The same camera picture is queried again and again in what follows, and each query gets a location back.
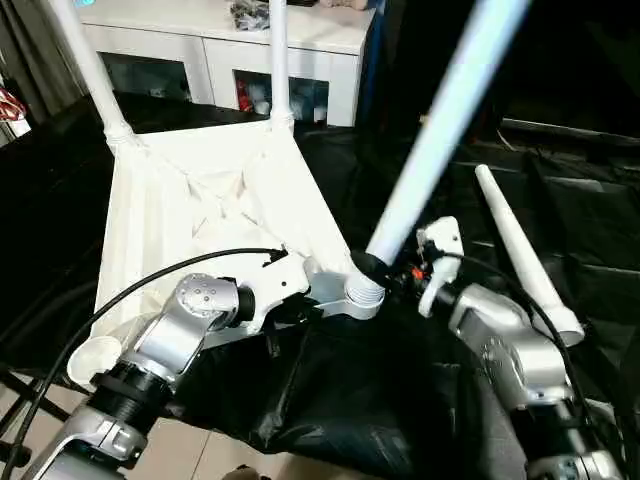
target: white stick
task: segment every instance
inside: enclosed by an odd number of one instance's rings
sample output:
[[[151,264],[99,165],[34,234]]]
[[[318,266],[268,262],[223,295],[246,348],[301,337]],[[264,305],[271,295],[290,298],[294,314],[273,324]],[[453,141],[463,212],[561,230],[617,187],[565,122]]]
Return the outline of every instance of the white stick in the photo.
[[[565,344],[571,346],[579,343],[584,338],[582,325],[575,314],[562,303],[491,170],[486,165],[478,165],[476,177],[520,283],[544,309]],[[533,322],[538,329],[550,336],[549,330],[538,315],[534,315]]]
[[[287,44],[287,0],[269,0],[271,31],[271,122],[293,130],[293,113],[289,105]]]
[[[530,0],[476,2],[429,118],[367,247],[367,253],[387,265],[395,261],[431,197],[529,3]],[[382,298],[384,289],[361,277],[364,275],[358,271],[350,276],[347,295],[352,299]]]
[[[104,133],[110,146],[129,140],[133,131],[125,121],[113,96],[113,87],[104,64],[82,31],[82,24],[72,0],[49,0],[49,6],[56,16],[67,45],[91,92],[93,103],[104,124]]]

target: tile floor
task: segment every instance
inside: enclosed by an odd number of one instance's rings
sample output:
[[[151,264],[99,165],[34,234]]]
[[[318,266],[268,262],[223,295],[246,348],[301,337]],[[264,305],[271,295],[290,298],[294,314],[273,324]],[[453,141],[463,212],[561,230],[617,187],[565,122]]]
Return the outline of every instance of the tile floor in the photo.
[[[53,387],[47,397],[67,411],[73,410],[83,395]],[[0,392],[0,415],[16,399],[9,390]],[[47,444],[61,423],[40,411],[29,432],[26,445],[33,457]],[[2,438],[10,441],[17,425]],[[288,453],[263,455],[225,435],[190,427],[173,420],[161,420],[150,433],[149,446],[136,468],[127,473],[129,480],[219,480],[238,465],[249,465],[273,480],[374,480],[373,477],[328,463]],[[19,479],[24,469],[16,469]]]

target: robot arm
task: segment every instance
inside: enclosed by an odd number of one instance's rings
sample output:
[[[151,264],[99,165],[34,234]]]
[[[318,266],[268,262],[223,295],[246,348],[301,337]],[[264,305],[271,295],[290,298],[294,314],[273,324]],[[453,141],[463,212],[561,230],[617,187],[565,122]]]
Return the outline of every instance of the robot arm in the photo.
[[[162,311],[80,405],[22,477],[23,480],[122,480],[147,445],[180,381],[201,350],[256,335],[269,310],[308,289],[285,257],[240,287],[230,279],[191,274]]]
[[[438,250],[462,253],[454,218],[418,231],[419,253],[431,242]],[[545,480],[622,480],[610,453],[577,415],[574,393],[557,346],[532,328],[528,314],[513,300],[480,285],[460,293],[449,284],[459,264],[433,263],[420,301],[448,310],[448,328],[479,359],[527,458],[527,476]]]

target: light blue tube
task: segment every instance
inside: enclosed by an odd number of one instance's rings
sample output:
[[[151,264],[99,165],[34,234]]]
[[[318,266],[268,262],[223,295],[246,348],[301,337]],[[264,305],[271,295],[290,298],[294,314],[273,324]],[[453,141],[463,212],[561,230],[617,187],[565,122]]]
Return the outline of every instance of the light blue tube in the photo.
[[[479,0],[367,252],[392,265],[431,197],[529,6]]]

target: white shelf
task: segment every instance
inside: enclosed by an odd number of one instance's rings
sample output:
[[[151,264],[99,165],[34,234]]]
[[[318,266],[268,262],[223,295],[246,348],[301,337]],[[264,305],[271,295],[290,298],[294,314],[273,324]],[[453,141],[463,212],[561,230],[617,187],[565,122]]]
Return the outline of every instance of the white shelf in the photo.
[[[96,0],[81,7],[82,23],[220,40],[269,44],[269,31],[235,30],[227,0]],[[288,7],[289,47],[360,56],[374,10]]]

